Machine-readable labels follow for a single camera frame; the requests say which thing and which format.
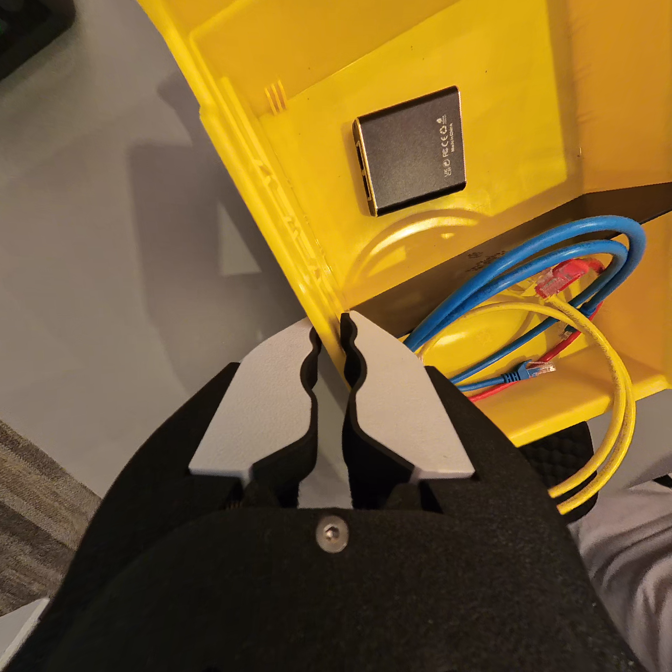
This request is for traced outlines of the black textured pad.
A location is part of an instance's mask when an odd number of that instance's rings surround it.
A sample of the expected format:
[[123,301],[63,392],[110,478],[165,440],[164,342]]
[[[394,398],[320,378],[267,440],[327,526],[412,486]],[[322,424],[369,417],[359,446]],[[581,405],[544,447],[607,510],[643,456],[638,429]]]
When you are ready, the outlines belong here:
[[521,446],[525,459],[550,489],[566,481],[593,457],[593,442],[586,421]]

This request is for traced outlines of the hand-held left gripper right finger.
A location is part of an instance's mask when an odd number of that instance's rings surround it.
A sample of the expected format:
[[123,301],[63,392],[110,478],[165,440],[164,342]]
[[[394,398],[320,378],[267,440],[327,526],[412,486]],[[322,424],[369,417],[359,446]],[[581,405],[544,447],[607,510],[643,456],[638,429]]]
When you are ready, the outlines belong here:
[[343,426],[349,474],[381,488],[466,479],[475,468],[422,361],[357,311],[341,315],[350,394]]

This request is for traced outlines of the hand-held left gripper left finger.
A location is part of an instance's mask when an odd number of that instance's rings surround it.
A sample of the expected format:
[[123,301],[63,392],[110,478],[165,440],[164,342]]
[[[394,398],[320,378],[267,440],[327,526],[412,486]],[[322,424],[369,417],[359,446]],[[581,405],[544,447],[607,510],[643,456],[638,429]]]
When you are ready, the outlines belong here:
[[192,475],[299,483],[316,464],[321,341],[308,318],[239,363],[189,463]]

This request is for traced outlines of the black network switch box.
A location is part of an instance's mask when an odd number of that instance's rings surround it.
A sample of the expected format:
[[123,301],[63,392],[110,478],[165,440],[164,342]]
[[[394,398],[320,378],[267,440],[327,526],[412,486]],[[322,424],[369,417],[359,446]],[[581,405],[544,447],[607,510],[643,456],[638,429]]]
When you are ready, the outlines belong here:
[[462,105],[455,85],[358,116],[351,128],[371,216],[466,188]]

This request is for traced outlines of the black bin divider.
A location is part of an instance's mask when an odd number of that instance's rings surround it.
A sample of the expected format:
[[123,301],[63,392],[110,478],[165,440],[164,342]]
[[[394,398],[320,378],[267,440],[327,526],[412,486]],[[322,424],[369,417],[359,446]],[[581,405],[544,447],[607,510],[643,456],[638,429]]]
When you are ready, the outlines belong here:
[[526,218],[479,245],[471,245],[452,259],[360,302],[354,310],[395,337],[402,337],[485,267],[550,229],[595,216],[622,216],[644,224],[670,211],[670,181],[584,194],[535,218]]

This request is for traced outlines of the yellow plastic bin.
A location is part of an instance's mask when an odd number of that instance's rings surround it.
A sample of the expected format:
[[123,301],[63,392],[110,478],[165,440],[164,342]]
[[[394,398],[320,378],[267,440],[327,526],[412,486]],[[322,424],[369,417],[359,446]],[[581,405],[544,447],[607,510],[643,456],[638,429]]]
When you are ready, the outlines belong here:
[[[670,1],[139,1],[339,371],[341,313],[578,196],[671,182]],[[466,188],[371,216],[355,118],[455,85]],[[671,387],[671,212],[596,324]]]

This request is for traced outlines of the black crate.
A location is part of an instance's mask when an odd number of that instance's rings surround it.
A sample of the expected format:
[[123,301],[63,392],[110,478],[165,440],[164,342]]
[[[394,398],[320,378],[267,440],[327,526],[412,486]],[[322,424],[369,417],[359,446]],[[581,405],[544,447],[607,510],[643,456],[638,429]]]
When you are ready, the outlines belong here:
[[70,29],[75,15],[74,1],[2,1],[1,80]]

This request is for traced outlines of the person's grey clothing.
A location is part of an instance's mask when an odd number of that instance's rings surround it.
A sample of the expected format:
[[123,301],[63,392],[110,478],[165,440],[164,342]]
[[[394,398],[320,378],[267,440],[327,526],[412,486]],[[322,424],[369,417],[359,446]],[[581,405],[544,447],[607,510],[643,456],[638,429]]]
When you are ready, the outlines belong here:
[[647,671],[670,671],[671,476],[600,495],[568,528],[619,634]]

